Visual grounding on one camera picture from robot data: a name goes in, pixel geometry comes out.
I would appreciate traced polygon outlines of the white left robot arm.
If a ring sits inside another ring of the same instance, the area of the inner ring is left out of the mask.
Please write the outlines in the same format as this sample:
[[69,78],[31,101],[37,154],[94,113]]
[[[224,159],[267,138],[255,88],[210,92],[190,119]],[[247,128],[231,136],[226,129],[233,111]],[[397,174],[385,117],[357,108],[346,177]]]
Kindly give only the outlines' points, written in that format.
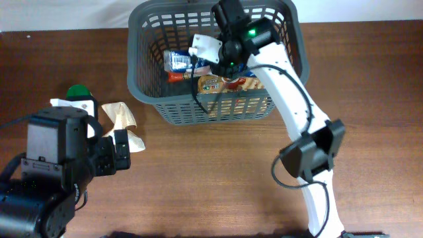
[[62,237],[95,177],[130,160],[103,135],[98,102],[73,96],[26,117],[26,151],[1,172],[1,236]]

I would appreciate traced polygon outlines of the green lid beige jar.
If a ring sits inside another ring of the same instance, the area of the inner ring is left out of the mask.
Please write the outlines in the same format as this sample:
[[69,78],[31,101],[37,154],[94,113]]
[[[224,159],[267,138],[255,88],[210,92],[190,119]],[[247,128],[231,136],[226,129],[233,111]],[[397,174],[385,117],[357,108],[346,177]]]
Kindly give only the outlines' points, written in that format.
[[91,96],[90,90],[84,85],[73,85],[67,90],[66,97]]

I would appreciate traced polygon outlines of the orange biscuit packet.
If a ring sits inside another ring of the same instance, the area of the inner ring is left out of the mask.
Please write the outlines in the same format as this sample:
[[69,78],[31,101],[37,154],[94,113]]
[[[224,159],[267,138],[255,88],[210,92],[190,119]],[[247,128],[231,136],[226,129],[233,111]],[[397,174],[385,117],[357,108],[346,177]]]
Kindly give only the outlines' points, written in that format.
[[177,73],[177,72],[168,72],[168,83],[177,83],[185,80],[190,80],[192,74],[190,72]]

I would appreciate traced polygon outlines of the yellow coffee sachet bag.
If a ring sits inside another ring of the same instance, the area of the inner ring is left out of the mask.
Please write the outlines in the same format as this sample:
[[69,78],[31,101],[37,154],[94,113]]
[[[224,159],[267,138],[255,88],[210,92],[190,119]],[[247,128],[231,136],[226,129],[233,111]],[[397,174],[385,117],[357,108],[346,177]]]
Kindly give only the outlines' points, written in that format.
[[234,93],[263,88],[264,85],[256,77],[240,77],[231,80],[216,75],[205,75],[198,80],[199,94]]

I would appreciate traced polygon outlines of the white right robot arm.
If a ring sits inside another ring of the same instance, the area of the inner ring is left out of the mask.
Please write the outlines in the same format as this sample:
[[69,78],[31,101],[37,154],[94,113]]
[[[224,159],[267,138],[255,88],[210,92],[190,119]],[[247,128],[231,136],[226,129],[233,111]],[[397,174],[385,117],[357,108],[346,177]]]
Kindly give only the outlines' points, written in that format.
[[[128,21],[128,89],[174,125],[263,118],[277,109],[291,143],[277,160],[297,179],[314,237],[340,237],[332,189],[334,158],[345,134],[305,89],[309,65],[291,1],[146,1]],[[201,95],[197,83],[165,83],[171,51],[206,60],[214,74],[252,73],[250,92]]]

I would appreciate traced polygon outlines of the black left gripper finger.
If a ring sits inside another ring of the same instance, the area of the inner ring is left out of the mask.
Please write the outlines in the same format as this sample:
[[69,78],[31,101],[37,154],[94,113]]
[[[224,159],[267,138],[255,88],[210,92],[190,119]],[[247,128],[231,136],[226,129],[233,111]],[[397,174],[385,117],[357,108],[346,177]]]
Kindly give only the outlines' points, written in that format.
[[116,170],[127,170],[131,166],[128,131],[126,129],[115,130],[114,139],[116,148]]
[[93,96],[75,96],[66,99],[50,99],[52,106],[70,106],[85,110],[90,116],[98,120],[98,102]]

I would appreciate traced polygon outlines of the beige paper bag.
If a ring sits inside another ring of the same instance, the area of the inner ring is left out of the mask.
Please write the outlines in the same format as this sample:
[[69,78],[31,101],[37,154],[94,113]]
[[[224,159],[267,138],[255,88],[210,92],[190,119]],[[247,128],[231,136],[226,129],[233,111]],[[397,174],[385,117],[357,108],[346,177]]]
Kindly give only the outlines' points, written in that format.
[[[117,130],[127,130],[132,126],[135,128],[137,127],[136,120],[126,103],[113,102],[103,104],[102,109],[114,124],[113,128],[104,134],[104,137],[111,136],[114,143],[116,143],[115,132]],[[130,153],[137,153],[145,150],[145,144],[143,140],[139,136],[135,135],[131,130],[128,130],[128,143]]]

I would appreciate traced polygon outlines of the blue toothpaste box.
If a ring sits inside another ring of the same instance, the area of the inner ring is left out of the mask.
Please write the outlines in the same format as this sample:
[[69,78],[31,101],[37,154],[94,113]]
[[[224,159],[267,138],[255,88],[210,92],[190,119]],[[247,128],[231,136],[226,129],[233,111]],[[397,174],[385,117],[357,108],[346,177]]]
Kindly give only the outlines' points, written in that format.
[[[187,51],[170,51],[163,52],[164,70],[171,73],[189,73],[193,69],[192,57]],[[197,59],[194,68],[194,74],[197,76],[211,75],[212,64],[204,59]]]

